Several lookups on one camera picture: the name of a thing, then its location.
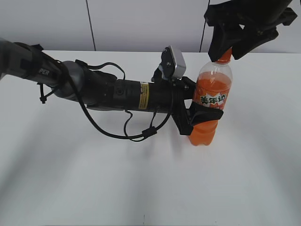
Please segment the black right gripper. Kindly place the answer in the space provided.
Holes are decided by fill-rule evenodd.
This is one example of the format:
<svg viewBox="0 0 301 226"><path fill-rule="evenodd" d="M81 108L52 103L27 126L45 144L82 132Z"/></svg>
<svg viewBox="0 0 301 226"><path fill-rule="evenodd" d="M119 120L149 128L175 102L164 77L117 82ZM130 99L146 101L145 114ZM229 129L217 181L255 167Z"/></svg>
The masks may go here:
<svg viewBox="0 0 301 226"><path fill-rule="evenodd" d="M297 14L290 0L229 0L209 5L205 20L214 27L208 55L216 62L232 47L235 60L276 39L277 26L289 26Z"/></svg>

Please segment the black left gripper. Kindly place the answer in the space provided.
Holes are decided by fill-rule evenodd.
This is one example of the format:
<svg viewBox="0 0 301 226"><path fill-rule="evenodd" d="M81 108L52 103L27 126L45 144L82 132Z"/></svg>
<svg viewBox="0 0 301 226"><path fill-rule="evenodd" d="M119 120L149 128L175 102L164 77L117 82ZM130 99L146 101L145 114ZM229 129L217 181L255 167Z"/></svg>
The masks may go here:
<svg viewBox="0 0 301 226"><path fill-rule="evenodd" d="M150 109L156 113L165 113L164 120L156 126L161 129L172 118L180 135L190 135L192 126L207 121L221 119L223 110L205 107L196 102L191 102L189 109L185 106L185 100L193 99L196 83L183 76L181 80L165 80L162 71L157 68L151 79Z"/></svg>

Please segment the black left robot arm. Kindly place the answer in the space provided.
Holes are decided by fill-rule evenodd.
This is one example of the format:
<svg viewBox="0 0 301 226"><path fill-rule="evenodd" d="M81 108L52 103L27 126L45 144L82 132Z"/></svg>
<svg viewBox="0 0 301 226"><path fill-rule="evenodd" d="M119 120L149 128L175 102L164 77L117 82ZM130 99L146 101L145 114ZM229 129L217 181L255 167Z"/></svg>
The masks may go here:
<svg viewBox="0 0 301 226"><path fill-rule="evenodd" d="M186 65L181 52L166 47L151 82L117 78L102 69L111 62L89 65L84 61L59 61L44 53L40 45L0 41L0 73L50 88L50 95L79 103L85 116L102 134L124 140L142 141L157 133L151 124L138 135L115 135L103 130L89 111L134 111L164 113L172 118L181 135L190 135L195 107L185 100L193 97L195 83L184 76Z"/></svg>

